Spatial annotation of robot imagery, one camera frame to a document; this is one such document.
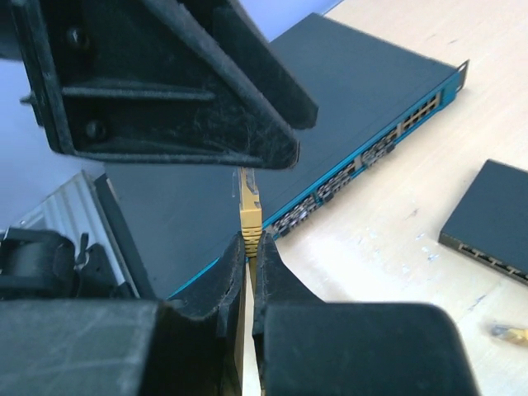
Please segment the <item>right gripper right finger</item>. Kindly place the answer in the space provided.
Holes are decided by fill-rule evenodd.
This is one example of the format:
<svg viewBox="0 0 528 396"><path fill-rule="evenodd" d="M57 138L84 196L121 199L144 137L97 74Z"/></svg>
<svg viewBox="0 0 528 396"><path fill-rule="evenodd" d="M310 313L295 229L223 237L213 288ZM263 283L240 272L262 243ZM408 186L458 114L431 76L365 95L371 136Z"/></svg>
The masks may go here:
<svg viewBox="0 0 528 396"><path fill-rule="evenodd" d="M267 395L476 395L464 345L441 308L326 302L263 234L252 336Z"/></svg>

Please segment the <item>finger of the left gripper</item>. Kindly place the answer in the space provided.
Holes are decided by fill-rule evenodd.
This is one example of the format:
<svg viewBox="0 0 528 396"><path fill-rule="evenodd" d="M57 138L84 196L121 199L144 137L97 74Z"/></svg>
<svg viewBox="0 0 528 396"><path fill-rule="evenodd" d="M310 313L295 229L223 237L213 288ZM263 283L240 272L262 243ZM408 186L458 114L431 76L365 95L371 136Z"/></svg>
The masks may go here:
<svg viewBox="0 0 528 396"><path fill-rule="evenodd" d="M239 1L183 1L187 11L294 129L315 126L318 105L276 57Z"/></svg>
<svg viewBox="0 0 528 396"><path fill-rule="evenodd" d="M183 1L15 1L24 103L56 153L293 167L289 126Z"/></svg>

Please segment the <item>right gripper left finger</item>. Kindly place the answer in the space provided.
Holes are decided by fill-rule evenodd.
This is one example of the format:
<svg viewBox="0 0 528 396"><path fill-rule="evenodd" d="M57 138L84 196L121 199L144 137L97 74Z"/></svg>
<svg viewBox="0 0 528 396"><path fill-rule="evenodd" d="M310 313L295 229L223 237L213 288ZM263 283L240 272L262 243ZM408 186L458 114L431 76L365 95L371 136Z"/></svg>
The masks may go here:
<svg viewBox="0 0 528 396"><path fill-rule="evenodd" d="M170 301L83 299L72 242L1 236L4 395L239 395L244 242Z"/></svg>

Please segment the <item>large rack network switch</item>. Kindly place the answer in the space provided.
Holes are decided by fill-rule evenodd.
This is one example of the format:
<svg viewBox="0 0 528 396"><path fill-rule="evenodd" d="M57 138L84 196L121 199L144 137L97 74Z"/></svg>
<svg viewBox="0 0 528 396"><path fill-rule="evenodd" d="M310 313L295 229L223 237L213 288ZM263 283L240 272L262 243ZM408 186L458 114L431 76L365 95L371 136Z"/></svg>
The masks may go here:
<svg viewBox="0 0 528 396"><path fill-rule="evenodd" d="M298 164L255 173L262 224L283 237L378 162L462 89L458 67L318 14L272 41L318 103L299 134ZM170 299L208 271L240 229L233 167L110 164L97 181L130 280L143 298Z"/></svg>

